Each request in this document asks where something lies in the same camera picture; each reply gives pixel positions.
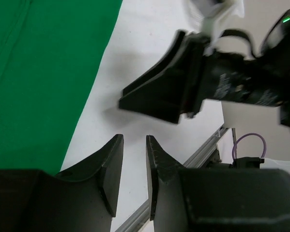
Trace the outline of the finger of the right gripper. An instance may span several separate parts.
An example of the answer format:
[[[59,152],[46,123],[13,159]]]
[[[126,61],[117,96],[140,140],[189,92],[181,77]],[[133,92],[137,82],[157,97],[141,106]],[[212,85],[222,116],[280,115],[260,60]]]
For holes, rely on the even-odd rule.
[[[173,124],[179,123],[183,108],[180,98],[164,100],[157,96],[124,96],[119,99],[118,107],[122,110],[140,113]]]
[[[122,90],[123,97],[181,97],[187,92],[185,41],[187,31],[177,30],[162,58]]]

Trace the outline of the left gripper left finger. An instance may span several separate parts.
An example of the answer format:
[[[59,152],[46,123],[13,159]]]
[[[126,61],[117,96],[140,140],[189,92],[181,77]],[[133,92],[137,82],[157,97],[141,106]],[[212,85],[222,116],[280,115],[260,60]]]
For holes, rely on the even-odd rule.
[[[117,134],[56,175],[0,169],[0,232],[110,231],[117,212],[123,145],[123,135]]]

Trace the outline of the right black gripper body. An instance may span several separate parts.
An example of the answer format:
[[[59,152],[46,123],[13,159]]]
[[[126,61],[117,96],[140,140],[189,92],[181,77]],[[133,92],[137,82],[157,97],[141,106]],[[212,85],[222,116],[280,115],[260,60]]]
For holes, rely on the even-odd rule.
[[[290,118],[290,34],[274,47],[269,40],[254,60],[217,50],[205,57],[183,111],[195,115],[204,99],[212,99],[280,107],[280,117]]]

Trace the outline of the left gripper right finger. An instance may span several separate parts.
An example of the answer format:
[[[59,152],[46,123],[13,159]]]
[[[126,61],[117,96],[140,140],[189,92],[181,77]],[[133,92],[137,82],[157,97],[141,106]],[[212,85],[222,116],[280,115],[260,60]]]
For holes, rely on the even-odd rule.
[[[187,232],[290,232],[290,174],[281,169],[181,171]]]

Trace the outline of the green t shirt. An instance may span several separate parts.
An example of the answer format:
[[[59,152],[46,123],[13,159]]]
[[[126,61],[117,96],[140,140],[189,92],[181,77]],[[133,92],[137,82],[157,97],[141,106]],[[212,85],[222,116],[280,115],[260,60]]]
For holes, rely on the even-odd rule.
[[[60,171],[119,0],[0,0],[0,169]]]

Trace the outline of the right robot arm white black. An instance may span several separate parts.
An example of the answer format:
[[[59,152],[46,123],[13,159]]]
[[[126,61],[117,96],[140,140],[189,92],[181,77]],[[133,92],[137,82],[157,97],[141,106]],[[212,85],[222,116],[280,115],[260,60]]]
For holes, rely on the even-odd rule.
[[[290,9],[267,33],[260,55],[245,60],[217,50],[222,37],[251,42],[243,30],[220,26],[232,12],[227,1],[213,1],[199,33],[176,31],[165,55],[125,87],[118,107],[177,124],[193,118],[205,99],[280,108],[280,124],[290,128]]]

